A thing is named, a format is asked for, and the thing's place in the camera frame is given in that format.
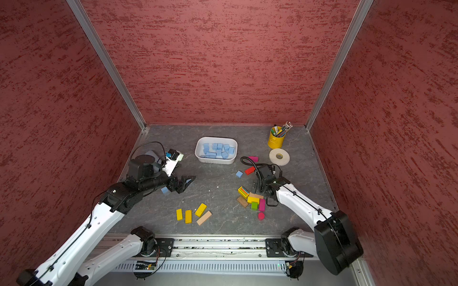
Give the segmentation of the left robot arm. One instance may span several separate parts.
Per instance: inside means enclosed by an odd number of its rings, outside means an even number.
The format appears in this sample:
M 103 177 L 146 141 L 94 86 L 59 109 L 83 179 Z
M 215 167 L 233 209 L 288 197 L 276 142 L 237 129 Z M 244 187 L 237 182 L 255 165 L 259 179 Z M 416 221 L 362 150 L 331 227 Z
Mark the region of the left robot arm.
M 22 271 L 17 284 L 91 286 L 132 256 L 166 256 L 167 251 L 157 245 L 155 234 L 139 226 L 120 243 L 87 261 L 104 236 L 144 197 L 163 188 L 179 194 L 186 190 L 195 176 L 178 178 L 173 174 L 183 157 L 170 149 L 161 162 L 148 154 L 130 160 L 126 180 L 110 186 L 70 238 L 39 267 Z

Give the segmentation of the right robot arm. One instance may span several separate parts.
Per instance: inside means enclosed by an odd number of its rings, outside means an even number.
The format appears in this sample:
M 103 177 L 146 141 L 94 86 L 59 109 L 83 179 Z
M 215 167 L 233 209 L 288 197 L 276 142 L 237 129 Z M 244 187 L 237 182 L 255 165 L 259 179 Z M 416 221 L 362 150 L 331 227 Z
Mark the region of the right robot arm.
M 301 253 L 318 258 L 333 275 L 340 274 L 364 254 L 358 235 L 347 214 L 331 211 L 309 199 L 272 167 L 255 167 L 261 193 L 288 207 L 311 229 L 285 231 L 280 239 L 267 239 L 267 255 L 273 251 L 297 258 Z

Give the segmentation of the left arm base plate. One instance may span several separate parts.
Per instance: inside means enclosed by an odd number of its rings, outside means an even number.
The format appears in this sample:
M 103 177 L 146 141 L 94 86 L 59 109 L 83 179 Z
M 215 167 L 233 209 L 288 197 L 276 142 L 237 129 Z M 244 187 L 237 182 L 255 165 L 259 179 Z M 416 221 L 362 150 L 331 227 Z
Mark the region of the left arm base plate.
M 171 257 L 175 240 L 173 238 L 156 238 L 156 246 L 160 257 Z

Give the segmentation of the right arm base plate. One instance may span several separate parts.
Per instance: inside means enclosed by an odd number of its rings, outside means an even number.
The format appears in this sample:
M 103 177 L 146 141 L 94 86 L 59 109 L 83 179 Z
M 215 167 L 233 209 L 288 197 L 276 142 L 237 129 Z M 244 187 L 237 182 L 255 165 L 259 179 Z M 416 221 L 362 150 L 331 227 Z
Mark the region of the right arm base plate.
M 265 240 L 267 257 L 283 257 L 296 259 L 300 257 L 316 257 L 315 245 L 310 240 L 288 238 L 267 238 Z

